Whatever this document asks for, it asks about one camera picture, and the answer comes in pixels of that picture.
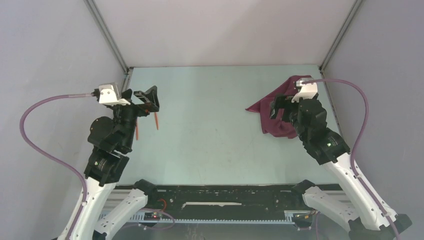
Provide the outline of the maroon cloth napkin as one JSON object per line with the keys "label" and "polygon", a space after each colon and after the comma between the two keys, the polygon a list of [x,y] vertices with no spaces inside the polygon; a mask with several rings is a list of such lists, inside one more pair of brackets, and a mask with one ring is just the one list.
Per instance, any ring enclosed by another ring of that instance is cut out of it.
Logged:
{"label": "maroon cloth napkin", "polygon": [[281,120],[284,109],[278,110],[277,118],[270,118],[271,103],[274,101],[277,95],[295,95],[297,93],[297,90],[295,90],[295,81],[301,78],[310,77],[310,75],[293,75],[275,90],[245,109],[248,112],[259,114],[260,125],[263,134],[270,134],[276,138],[293,139],[297,137],[297,133],[294,127],[290,123]]}

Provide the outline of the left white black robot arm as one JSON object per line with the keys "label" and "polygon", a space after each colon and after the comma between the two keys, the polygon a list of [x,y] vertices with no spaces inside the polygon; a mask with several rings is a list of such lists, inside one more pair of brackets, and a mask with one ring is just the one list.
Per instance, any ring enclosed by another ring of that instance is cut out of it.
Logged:
{"label": "left white black robot arm", "polygon": [[158,202],[156,185],[141,179],[124,200],[100,216],[129,161],[138,118],[160,110],[157,86],[120,92],[116,84],[109,83],[100,85],[92,96],[111,109],[113,117],[99,117],[90,126],[87,141],[93,150],[83,172],[86,188],[79,197],[82,205],[75,207],[60,240],[111,240],[131,216]]}

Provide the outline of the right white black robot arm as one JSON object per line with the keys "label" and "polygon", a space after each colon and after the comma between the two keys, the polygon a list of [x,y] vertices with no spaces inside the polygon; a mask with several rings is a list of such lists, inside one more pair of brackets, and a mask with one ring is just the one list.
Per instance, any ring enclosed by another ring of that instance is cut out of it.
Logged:
{"label": "right white black robot arm", "polygon": [[327,111],[317,97],[278,95],[270,105],[270,118],[290,123],[306,152],[336,180],[350,203],[323,192],[309,180],[292,189],[291,204],[297,209],[313,208],[348,232],[351,240],[393,240],[412,226],[406,214],[396,213],[375,191],[356,162],[344,139],[327,127]]}

